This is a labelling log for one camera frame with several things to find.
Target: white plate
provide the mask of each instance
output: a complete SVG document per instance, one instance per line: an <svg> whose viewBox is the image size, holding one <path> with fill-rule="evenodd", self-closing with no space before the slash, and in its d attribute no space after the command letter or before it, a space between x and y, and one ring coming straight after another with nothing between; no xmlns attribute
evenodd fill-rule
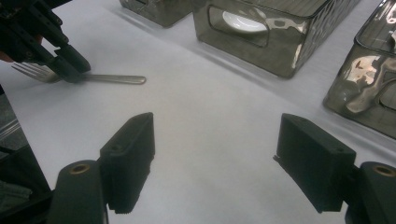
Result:
<svg viewBox="0 0 396 224"><path fill-rule="evenodd" d="M222 16L229 26L242 33L258 33L267 30L267 27L262 23L237 16L227 11L224 11Z"/></svg>

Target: fork tines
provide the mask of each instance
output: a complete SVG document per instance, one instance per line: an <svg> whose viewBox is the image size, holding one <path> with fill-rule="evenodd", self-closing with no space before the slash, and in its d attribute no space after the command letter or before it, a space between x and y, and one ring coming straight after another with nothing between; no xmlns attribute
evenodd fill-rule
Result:
<svg viewBox="0 0 396 224"><path fill-rule="evenodd" d="M59 81L59 77L54 76L49 69L34 63L14 63L11 67L20 73L36 80L53 83Z"/></svg>

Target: metal fork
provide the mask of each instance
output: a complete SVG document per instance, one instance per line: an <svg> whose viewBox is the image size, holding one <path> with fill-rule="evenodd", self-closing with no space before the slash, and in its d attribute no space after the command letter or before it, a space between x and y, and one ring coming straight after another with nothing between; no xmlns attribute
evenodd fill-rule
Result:
<svg viewBox="0 0 396 224"><path fill-rule="evenodd" d="M13 69L22 74L34 78L41 82L54 83L62 80L56 73L50 70L47 66L40 66L34 63L14 63L11 66ZM108 82L119 82L127 84L144 84L145 77L139 76L118 76L118 75L84 75L85 80L97 80Z"/></svg>

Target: fork handle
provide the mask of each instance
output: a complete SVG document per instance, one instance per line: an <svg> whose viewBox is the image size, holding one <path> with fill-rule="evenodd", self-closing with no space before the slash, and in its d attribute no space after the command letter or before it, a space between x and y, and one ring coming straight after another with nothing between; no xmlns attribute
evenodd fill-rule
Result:
<svg viewBox="0 0 396 224"><path fill-rule="evenodd" d="M109 81L109 82L120 82L128 84L144 84L146 82L145 77L139 76L111 76L111 75L85 75L86 80L98 80L98 81Z"/></svg>

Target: white table surface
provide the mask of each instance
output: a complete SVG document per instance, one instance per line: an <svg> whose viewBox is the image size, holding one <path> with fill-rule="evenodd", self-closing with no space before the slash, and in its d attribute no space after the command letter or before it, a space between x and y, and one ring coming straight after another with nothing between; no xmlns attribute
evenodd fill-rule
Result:
<svg viewBox="0 0 396 224"><path fill-rule="evenodd" d="M395 140L322 105L379 2L361 0L298 74L284 80L199 42L191 14L163 29L118 0L75 0L54 11L92 72L148 82L49 85L0 62L0 83L52 188L67 164L96 160L127 119L154 113L151 174L134 211L109 212L110 223L345 223L346 206L318 214L273 156L281 114L291 113L356 150L358 166L396 165Z"/></svg>

